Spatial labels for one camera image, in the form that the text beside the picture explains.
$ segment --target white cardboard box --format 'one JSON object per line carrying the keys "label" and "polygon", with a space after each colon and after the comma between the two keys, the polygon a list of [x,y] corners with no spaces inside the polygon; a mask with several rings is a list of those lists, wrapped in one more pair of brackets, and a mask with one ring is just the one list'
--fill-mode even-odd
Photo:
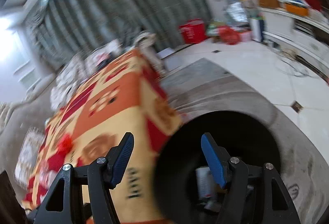
{"label": "white cardboard box", "polygon": [[180,57],[175,54],[172,48],[166,48],[159,53],[157,57],[163,61],[163,64],[168,72],[181,66]]}

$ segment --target patterned tablecloth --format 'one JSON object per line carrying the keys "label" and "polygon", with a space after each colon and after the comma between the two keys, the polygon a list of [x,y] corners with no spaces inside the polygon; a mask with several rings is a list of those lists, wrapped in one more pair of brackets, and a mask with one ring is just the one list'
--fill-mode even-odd
{"label": "patterned tablecloth", "polygon": [[[152,174],[162,146],[182,122],[168,106],[157,77],[139,50],[133,49],[81,85],[47,125],[23,206],[33,209],[46,195],[39,181],[42,163],[55,172],[65,163],[88,165],[131,132],[132,156],[121,184],[111,190],[118,217],[121,223],[165,223],[155,206]],[[57,144],[65,134],[73,139],[73,148],[63,156],[57,153]],[[83,200],[89,201],[87,186],[83,186]]]}

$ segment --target gray rug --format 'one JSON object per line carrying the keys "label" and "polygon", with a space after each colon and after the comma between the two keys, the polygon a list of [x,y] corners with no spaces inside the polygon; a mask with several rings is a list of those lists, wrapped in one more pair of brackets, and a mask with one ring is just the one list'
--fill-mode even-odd
{"label": "gray rug", "polygon": [[280,110],[246,83],[205,58],[161,82],[169,103],[188,122],[213,111],[238,111],[263,123],[281,154],[281,177],[302,224],[316,223],[329,204],[329,167],[322,155]]}

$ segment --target plastic bag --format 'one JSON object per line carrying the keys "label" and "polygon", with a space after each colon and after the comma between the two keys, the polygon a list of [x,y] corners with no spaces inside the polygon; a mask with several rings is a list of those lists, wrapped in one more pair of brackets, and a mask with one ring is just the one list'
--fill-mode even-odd
{"label": "plastic bag", "polygon": [[228,45],[235,45],[241,41],[239,33],[228,26],[219,27],[219,36]]}

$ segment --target red basket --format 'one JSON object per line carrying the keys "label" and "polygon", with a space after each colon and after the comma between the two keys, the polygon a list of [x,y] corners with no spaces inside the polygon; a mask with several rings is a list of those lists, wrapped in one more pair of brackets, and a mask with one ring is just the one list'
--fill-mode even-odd
{"label": "red basket", "polygon": [[179,26],[179,31],[186,44],[198,44],[207,39],[206,28],[202,19],[188,21],[187,24]]}

